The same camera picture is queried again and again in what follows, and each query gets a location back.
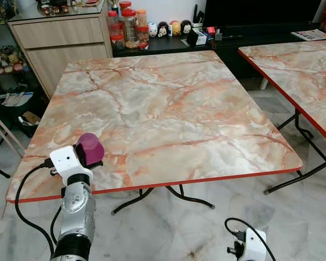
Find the black television console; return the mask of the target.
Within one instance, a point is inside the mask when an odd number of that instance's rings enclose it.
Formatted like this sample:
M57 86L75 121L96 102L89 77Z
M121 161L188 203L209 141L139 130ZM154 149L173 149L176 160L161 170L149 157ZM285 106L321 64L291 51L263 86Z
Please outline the black television console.
M175 54L181 52L214 51L237 79L260 77L260 73L240 54L238 49L245 46L300 42L302 39L292 35L292 32L304 32L319 28L318 23L298 24L260 24L254 26L223 27L223 36L239 35L239 38L223 39L215 45L197 45L188 47L187 37L173 36L150 38L148 49L113 50L113 56L132 57L133 55Z

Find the black storage basket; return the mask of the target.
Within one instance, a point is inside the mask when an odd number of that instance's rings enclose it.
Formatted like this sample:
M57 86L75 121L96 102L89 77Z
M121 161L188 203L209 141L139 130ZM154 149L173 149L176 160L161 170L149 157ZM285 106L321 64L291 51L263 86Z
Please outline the black storage basket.
M34 92L15 92L14 94L0 95L0 119L7 120L9 127L17 127L27 137L34 136L40 118L46 110L41 95ZM32 113L39 119L30 122L25 113Z

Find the yellow round figurine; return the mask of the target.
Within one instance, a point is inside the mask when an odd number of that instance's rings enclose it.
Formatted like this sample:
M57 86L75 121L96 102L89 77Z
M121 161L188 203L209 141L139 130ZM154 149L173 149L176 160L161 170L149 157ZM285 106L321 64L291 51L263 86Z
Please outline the yellow round figurine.
M170 24L171 29L170 29L170 33L172 36L178 36L181 34L182 32L182 24L180 21L178 20L173 20Z

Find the printed magazine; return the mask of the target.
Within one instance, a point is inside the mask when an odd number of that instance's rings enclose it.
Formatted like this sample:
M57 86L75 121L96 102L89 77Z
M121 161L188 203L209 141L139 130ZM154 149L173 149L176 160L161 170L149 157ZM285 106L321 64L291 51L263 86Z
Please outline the printed magazine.
M326 33L319 29L306 30L305 32L291 32L291 34L304 41L326 40Z

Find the light wood cabinet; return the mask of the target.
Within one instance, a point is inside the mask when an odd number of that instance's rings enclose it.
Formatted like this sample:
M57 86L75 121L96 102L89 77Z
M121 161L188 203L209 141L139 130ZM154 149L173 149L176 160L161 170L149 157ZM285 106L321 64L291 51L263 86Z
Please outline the light wood cabinet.
M112 57L104 11L12 20L8 25L48 98L70 62Z

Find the large clear jar red lid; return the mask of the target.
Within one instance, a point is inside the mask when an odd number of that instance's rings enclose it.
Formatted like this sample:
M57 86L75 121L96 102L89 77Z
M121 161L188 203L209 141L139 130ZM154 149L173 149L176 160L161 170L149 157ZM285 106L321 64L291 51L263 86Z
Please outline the large clear jar red lid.
M131 8L122 10L123 32L125 36L125 47L127 49L138 49L139 40L137 37L137 17L136 11Z

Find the purple plastic cup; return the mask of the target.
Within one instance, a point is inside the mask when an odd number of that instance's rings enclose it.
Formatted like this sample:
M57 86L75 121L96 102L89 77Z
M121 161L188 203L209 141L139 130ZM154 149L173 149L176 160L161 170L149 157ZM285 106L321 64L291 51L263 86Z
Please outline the purple plastic cup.
M93 133L82 134L78 142L83 145L83 160L100 161L104 158L104 146Z

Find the black-haired round figurine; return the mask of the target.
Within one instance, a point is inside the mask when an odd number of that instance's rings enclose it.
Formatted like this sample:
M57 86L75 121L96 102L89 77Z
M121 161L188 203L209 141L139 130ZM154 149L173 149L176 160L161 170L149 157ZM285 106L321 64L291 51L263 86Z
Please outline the black-haired round figurine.
M161 21L156 27L156 36L159 38L168 37L168 33L170 32L170 25L167 22Z

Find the white round figurine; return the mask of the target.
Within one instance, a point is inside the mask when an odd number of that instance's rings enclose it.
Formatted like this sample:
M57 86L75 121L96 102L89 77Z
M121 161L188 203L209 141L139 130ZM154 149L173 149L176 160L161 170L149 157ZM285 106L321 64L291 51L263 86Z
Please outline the white round figurine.
M156 37L158 34L158 28L156 27L155 22L148 22L148 36L149 38Z

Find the clear jar orange lid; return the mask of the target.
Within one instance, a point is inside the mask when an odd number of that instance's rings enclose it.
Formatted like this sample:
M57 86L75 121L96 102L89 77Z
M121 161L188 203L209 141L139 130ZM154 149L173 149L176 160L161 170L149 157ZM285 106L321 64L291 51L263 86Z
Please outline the clear jar orange lid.
M148 28L146 9L143 8L136 9L136 27Z

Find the black flat television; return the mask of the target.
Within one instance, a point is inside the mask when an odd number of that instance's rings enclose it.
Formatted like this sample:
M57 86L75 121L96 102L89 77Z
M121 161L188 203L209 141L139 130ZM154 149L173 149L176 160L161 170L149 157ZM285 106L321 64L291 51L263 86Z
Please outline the black flat television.
M322 0L207 0L206 27L312 22Z

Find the small clear jar red lid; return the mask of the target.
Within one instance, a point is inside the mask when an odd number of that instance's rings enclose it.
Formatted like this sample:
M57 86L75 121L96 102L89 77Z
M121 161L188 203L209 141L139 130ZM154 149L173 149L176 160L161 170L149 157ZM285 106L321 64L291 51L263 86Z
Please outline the small clear jar red lid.
M139 45L148 44L149 42L149 28L148 26L141 26L136 28L136 37Z
M126 49L125 37L123 34L111 35L111 37L109 37L109 40L111 41L112 50L114 52Z

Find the tall clear jar red lid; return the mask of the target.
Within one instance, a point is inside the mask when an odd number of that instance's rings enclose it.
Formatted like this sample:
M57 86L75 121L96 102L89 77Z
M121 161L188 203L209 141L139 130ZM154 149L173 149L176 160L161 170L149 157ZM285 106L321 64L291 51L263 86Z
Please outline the tall clear jar red lid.
M108 11L108 28L111 36L122 35L120 18L116 10Z

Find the brown plush toy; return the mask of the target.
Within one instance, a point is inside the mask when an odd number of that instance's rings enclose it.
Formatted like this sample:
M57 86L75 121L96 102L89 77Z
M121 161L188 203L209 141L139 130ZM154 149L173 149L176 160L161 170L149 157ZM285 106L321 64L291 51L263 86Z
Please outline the brown plush toy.
M11 52L11 54L8 54L8 60L13 66L22 64L21 59L16 51L13 51Z

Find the light wooden pole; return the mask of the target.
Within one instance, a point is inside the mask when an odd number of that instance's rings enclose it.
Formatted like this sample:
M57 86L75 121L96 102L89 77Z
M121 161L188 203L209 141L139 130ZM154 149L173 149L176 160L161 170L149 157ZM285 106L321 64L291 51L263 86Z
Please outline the light wooden pole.
M7 127L2 120L0 120L0 136L2 139L11 147L12 150L16 152L21 158L24 157L24 150L26 149L22 146L19 139L14 135L14 133Z

